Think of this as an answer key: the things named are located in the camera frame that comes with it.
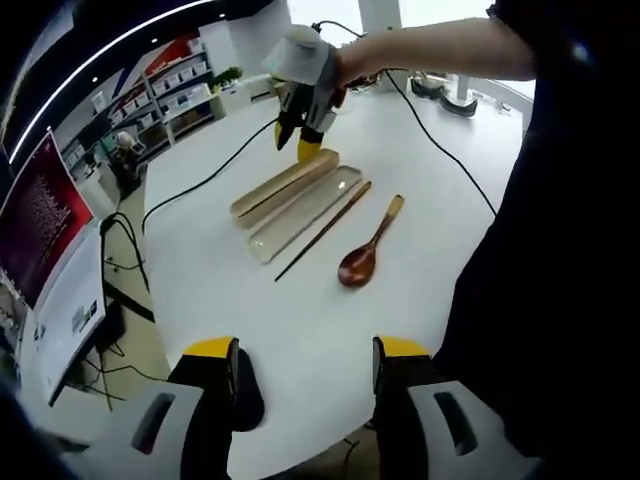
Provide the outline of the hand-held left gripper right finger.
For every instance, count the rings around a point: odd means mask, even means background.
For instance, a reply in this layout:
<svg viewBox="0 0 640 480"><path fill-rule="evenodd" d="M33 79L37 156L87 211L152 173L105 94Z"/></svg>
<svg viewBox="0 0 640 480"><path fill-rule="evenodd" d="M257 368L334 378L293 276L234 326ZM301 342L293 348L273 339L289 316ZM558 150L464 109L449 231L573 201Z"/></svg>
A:
<svg viewBox="0 0 640 480"><path fill-rule="evenodd" d="M373 338L372 417L382 479L535 479L541 460L519 453L502 419L469 389L444 379L429 351Z"/></svg>

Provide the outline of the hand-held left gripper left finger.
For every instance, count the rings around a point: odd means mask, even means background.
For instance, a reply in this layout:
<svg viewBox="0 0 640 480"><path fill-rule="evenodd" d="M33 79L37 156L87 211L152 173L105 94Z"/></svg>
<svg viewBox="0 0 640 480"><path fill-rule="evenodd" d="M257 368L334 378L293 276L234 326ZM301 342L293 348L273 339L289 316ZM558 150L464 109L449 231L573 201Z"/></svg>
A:
<svg viewBox="0 0 640 480"><path fill-rule="evenodd" d="M101 479L226 479L239 340L187 347L167 381L120 405L97 440Z"/></svg>

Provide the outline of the person's right hand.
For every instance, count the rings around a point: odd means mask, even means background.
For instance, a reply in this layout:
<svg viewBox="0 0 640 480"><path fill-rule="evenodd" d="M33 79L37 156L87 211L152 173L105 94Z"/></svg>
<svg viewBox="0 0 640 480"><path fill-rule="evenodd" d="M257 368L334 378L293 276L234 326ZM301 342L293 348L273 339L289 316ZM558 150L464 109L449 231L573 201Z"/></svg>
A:
<svg viewBox="0 0 640 480"><path fill-rule="evenodd" d="M346 97L347 85L362 75L362 60L356 42L336 50L333 106L340 108Z"/></svg>

